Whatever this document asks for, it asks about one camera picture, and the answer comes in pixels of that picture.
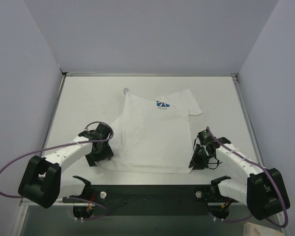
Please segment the white t-shirt with flower print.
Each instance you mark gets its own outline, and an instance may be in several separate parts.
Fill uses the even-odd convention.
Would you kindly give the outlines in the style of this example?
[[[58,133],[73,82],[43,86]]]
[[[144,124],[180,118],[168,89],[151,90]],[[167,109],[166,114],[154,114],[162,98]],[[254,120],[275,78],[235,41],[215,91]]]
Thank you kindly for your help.
[[[187,174],[193,155],[190,116],[202,111],[190,90],[145,98],[125,94],[123,111],[111,124],[114,156],[101,168],[120,172]]]

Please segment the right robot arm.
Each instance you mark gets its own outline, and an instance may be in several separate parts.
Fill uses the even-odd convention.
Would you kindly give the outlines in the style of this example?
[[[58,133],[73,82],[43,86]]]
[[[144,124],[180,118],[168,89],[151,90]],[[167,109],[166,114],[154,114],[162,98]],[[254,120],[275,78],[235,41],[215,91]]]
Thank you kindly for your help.
[[[229,207],[239,202],[250,214],[264,220],[290,208],[290,200],[281,173],[250,160],[225,137],[216,138],[210,129],[198,133],[190,168],[216,170],[221,164],[235,172],[241,182],[230,176],[213,179],[208,190],[196,190],[196,198],[206,204],[224,201],[220,206],[209,206],[210,214],[220,220],[229,215]]]

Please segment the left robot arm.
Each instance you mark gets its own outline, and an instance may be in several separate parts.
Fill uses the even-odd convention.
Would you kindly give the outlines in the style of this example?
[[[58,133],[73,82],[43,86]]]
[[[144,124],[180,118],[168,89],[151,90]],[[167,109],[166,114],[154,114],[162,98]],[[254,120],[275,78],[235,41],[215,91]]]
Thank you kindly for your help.
[[[72,142],[55,147],[55,152],[43,157],[33,156],[26,166],[18,194],[44,208],[52,206],[58,198],[75,197],[82,203],[88,201],[90,181],[80,176],[63,180],[61,175],[82,157],[91,167],[110,160],[114,156],[109,145],[113,135],[108,124],[97,122],[94,130],[85,128]]]

